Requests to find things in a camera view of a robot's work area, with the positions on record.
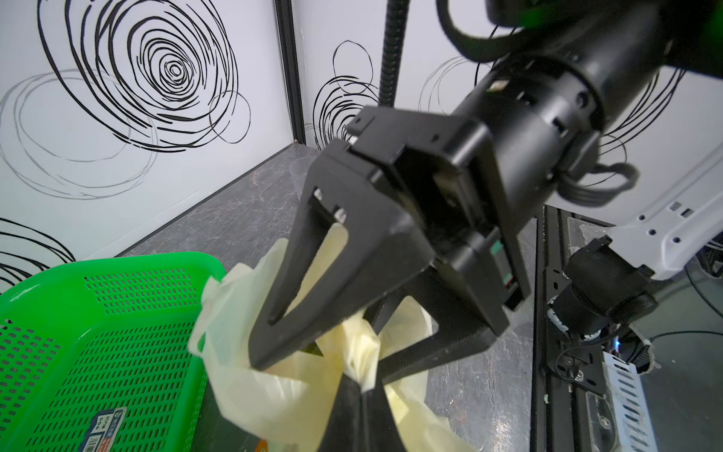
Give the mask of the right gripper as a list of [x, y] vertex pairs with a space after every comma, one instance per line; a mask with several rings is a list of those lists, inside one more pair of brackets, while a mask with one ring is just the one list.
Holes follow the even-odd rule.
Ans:
[[[385, 384], [490, 348], [506, 309], [530, 292], [517, 235], [563, 177], [593, 166], [596, 109], [581, 84], [481, 84], [449, 116], [365, 107], [348, 125], [357, 156], [335, 139], [309, 169], [250, 334], [252, 367], [275, 365], [365, 307]], [[381, 191], [381, 170], [420, 218], [437, 268], [427, 269], [435, 252], [414, 217]], [[346, 244], [295, 303], [334, 224]]]

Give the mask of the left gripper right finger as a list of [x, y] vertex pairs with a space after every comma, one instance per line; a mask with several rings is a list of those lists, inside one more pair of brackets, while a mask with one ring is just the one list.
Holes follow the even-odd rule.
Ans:
[[383, 386], [363, 394], [363, 450], [406, 451]]

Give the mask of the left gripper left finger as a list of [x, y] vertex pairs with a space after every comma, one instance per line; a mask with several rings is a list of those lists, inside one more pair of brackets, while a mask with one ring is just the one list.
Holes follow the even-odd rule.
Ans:
[[363, 450], [362, 401], [359, 384], [350, 377], [342, 377], [318, 452]]

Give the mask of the yellow printed plastic bag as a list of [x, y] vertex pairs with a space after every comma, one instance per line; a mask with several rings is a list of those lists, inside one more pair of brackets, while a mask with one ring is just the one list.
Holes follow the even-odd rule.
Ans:
[[322, 335], [313, 352], [294, 352], [266, 370], [252, 367], [250, 333], [286, 248], [286, 240], [280, 239], [257, 266], [239, 264], [220, 279], [210, 278], [203, 288], [188, 348], [203, 360], [221, 415], [269, 441], [274, 451], [317, 451], [340, 380], [350, 377], [361, 387], [362, 398], [384, 387], [406, 451], [468, 450], [447, 419], [427, 406], [427, 373], [381, 381], [380, 335], [361, 315]]

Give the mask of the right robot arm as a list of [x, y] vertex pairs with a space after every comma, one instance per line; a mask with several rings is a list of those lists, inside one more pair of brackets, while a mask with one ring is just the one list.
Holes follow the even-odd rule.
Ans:
[[510, 34], [442, 29], [489, 74], [448, 116], [395, 108], [409, 3], [388, 4], [376, 105], [310, 168], [279, 274], [250, 334], [265, 370], [355, 314], [411, 296], [438, 333], [381, 362], [384, 380], [487, 350], [530, 292], [517, 235], [552, 194], [583, 207], [632, 189], [604, 165], [654, 111], [614, 120], [660, 68], [722, 75], [718, 1], [493, 2]]

